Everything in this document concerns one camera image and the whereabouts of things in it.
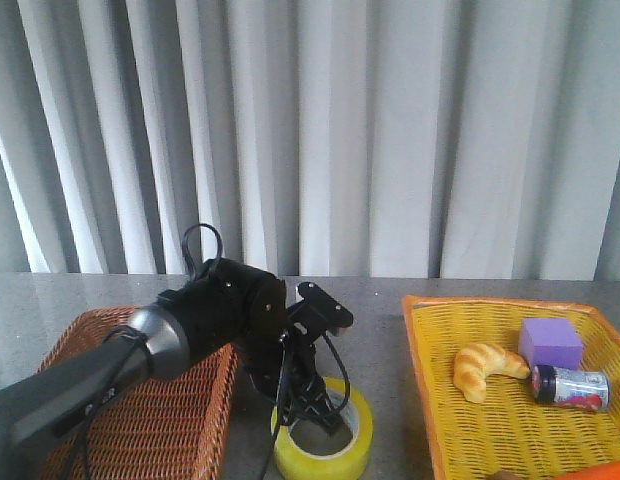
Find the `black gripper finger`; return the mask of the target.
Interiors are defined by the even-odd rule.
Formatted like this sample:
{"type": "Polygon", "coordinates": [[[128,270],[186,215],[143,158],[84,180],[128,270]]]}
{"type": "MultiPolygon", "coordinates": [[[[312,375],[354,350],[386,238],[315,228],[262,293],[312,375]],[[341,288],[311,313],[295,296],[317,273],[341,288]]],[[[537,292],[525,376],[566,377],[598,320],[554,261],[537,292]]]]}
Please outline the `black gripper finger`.
{"type": "Polygon", "coordinates": [[[309,406],[309,420],[328,436],[334,436],[345,427],[340,405],[333,404],[328,399],[314,402],[309,406]]]}

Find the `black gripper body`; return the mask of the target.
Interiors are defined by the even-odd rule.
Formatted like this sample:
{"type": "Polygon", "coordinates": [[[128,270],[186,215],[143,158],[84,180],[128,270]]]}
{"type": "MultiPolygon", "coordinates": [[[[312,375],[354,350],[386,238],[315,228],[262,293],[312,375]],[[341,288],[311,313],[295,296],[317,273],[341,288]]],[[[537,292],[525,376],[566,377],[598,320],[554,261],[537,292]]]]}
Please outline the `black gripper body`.
{"type": "Polygon", "coordinates": [[[239,337],[239,357],[254,388],[276,407],[275,421],[291,425],[309,421],[309,406],[328,399],[326,381],[315,362],[316,347],[305,343],[297,329],[278,337],[263,337],[253,330],[239,337]]]}

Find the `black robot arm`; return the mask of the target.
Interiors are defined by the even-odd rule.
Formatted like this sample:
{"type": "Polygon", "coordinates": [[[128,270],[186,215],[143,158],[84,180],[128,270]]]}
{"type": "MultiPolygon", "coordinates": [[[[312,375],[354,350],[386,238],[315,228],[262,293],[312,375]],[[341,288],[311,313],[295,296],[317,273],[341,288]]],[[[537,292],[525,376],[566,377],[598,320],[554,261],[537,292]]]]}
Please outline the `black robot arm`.
{"type": "Polygon", "coordinates": [[[225,346],[282,424],[327,434],[343,424],[315,364],[315,342],[349,328],[352,313],[304,282],[288,304],[283,280],[233,260],[206,261],[184,287],[162,292],[95,348],[0,390],[0,479],[37,471],[62,441],[84,445],[95,417],[149,380],[171,381],[225,346]]]}

